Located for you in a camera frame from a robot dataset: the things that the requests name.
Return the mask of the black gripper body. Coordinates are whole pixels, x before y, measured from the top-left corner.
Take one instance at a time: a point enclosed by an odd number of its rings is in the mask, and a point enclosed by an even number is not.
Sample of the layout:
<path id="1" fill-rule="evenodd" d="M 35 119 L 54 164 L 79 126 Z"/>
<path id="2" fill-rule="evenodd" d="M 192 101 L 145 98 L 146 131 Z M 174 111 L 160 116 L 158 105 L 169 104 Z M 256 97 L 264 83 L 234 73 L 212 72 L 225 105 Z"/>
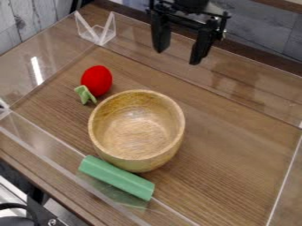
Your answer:
<path id="1" fill-rule="evenodd" d="M 205 25 L 209 19 L 218 21 L 218 39 L 226 36 L 230 13 L 212 0 L 149 0 L 149 10 L 172 16 L 178 24 Z"/>

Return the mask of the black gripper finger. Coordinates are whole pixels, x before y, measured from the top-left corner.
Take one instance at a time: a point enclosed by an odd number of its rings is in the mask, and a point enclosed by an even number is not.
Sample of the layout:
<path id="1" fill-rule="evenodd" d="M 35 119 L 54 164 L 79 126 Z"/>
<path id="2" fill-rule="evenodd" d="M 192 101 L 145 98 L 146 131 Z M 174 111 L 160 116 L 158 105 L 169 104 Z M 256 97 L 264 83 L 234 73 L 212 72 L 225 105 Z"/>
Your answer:
<path id="1" fill-rule="evenodd" d="M 170 46 L 172 27 L 169 17 L 156 11 L 152 13 L 152 36 L 154 49 L 162 53 Z"/>
<path id="2" fill-rule="evenodd" d="M 198 28 L 197 42 L 194 43 L 190 56 L 190 63 L 193 65 L 200 64 L 202 59 L 208 56 L 209 50 L 217 39 L 217 29 L 218 21 L 214 19 L 209 19 L 206 24 Z"/>

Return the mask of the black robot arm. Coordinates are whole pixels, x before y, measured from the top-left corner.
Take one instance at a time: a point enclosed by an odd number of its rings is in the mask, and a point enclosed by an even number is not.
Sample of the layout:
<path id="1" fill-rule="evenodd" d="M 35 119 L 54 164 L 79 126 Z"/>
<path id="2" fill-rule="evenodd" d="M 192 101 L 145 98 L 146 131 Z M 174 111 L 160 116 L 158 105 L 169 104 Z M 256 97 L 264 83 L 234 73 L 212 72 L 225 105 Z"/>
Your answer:
<path id="1" fill-rule="evenodd" d="M 210 0 L 149 0 L 153 46 L 158 53 L 170 47 L 172 25 L 197 33 L 189 63 L 197 65 L 208 57 L 216 41 L 226 37 L 232 15 Z"/>

